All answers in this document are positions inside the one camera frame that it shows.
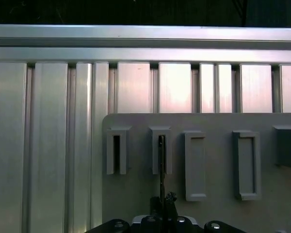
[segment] gray plastic panel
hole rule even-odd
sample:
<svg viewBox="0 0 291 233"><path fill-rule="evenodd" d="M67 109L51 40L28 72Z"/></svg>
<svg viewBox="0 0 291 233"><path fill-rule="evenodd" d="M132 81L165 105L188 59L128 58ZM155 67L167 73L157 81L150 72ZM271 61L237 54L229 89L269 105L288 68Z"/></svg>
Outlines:
<svg viewBox="0 0 291 233"><path fill-rule="evenodd" d="M184 132L185 199L187 201L201 201L206 198L205 137L206 134L201 131Z"/></svg>
<svg viewBox="0 0 291 233"><path fill-rule="evenodd" d="M170 126L172 174L165 176L165 191L177 194L176 207L180 215L194 217L201 225L221 220L245 232L275 232L284 228L291 231L291 225L286 227L291 223L291 168L276 165L274 128L291 126L290 113L108 115L102 126L104 151L107 130L127 125L131 126L127 141L130 169L125 176L103 173L103 221L117 217L130 222L137 215L149 214L150 197L159 196L159 175L152 172L150 127ZM259 134L261 183L258 194L262 197L259 201L235 198L236 178L241 184L239 193L257 192L258 182L248 176L259 174L256 170L259 165L253 159L258 153L249 148L254 145L252 139L242 138L240 173L234 176L237 168L234 166L234 131L247 131L252 134L247 136L256 138L253 132ZM185 132L202 132L205 137L191 139L189 145L185 143ZM193 197L207 195L207 198L187 201L188 193Z"/></svg>
<svg viewBox="0 0 291 233"><path fill-rule="evenodd" d="M240 200L261 198L261 159L258 132L233 131L234 189Z"/></svg>
<svg viewBox="0 0 291 233"><path fill-rule="evenodd" d="M159 151L157 150L159 136L164 135L166 140L166 174L172 173L172 157L171 157L171 140L170 140L170 127L150 127L152 131L152 171L154 175L160 173Z"/></svg>

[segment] gray bracket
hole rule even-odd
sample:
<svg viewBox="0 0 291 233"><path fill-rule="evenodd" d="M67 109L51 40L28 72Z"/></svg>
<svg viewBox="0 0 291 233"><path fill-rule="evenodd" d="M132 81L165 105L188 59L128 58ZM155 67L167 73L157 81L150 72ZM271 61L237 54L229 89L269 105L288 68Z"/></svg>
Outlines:
<svg viewBox="0 0 291 233"><path fill-rule="evenodd" d="M277 163L291 167L291 126L274 126L277 138Z"/></svg>
<svg viewBox="0 0 291 233"><path fill-rule="evenodd" d="M171 152L171 130L169 126L154 126L150 127L152 132L152 171L153 174L158 175L160 173L159 163L159 136L164 135L166 140L166 174L172 173L172 152Z"/></svg>
<svg viewBox="0 0 291 233"><path fill-rule="evenodd" d="M187 201L202 201L206 198L205 137L206 134L201 131L184 132L185 198Z"/></svg>
<svg viewBox="0 0 291 233"><path fill-rule="evenodd" d="M233 131L234 188L241 200L261 198L261 158L258 132Z"/></svg>
<svg viewBox="0 0 291 233"><path fill-rule="evenodd" d="M125 175L128 170L128 132L130 127L111 128L107 130L107 174L114 174L115 166L119 165L119 172Z"/></svg>

